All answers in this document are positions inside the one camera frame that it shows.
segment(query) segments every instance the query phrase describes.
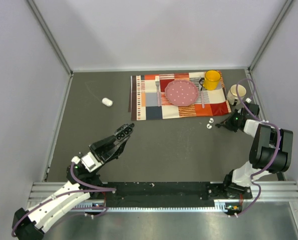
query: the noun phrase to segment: yellow cup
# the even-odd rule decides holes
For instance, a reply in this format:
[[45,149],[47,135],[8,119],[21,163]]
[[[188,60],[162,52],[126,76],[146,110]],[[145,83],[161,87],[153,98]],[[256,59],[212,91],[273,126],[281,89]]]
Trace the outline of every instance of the yellow cup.
[[204,83],[203,86],[207,90],[215,90],[221,79],[221,74],[215,70],[207,71],[204,74]]

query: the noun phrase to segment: placemat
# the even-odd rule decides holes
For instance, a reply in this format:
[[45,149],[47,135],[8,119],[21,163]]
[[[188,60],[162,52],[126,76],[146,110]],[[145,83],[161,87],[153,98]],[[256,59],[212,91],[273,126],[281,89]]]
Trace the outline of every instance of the placemat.
[[[221,80],[215,90],[209,91],[202,84],[205,72],[189,72],[174,74],[149,74],[131,76],[130,108],[131,120],[175,119],[184,117],[221,116],[231,112],[226,99],[226,90]],[[160,76],[162,106],[158,106],[155,77]],[[197,101],[190,106],[174,106],[165,96],[165,88],[174,80],[193,82],[202,91]]]

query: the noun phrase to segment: white wall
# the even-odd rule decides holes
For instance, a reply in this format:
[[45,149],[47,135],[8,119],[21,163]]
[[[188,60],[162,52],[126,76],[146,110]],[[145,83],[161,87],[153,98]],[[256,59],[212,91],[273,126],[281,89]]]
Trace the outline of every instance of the white wall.
[[254,71],[268,118],[293,131],[292,163],[286,175],[298,182],[298,0]]
[[249,66],[283,0],[36,0],[74,70]]
[[24,0],[0,0],[0,240],[41,181],[68,75]]

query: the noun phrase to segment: white mug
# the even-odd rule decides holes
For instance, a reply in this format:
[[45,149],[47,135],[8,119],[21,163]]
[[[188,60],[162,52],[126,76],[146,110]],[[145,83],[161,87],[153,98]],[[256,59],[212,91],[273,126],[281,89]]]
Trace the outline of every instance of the white mug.
[[[237,92],[236,92],[236,86],[237,86],[237,84],[232,85],[230,87],[229,91],[228,91],[228,94],[227,94],[228,102],[232,106],[236,106],[237,104],[240,103],[240,100],[239,100]],[[239,93],[239,96],[241,97],[241,99],[243,99],[244,96],[247,94],[247,90],[245,89],[244,86],[239,85],[238,86],[238,93]]]

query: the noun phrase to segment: plate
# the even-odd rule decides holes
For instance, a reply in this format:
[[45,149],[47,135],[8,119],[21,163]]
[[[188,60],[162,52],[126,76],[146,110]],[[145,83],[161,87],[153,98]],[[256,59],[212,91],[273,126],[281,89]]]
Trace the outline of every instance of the plate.
[[174,80],[165,88],[165,96],[175,106],[186,107],[194,104],[199,97],[199,90],[188,80]]

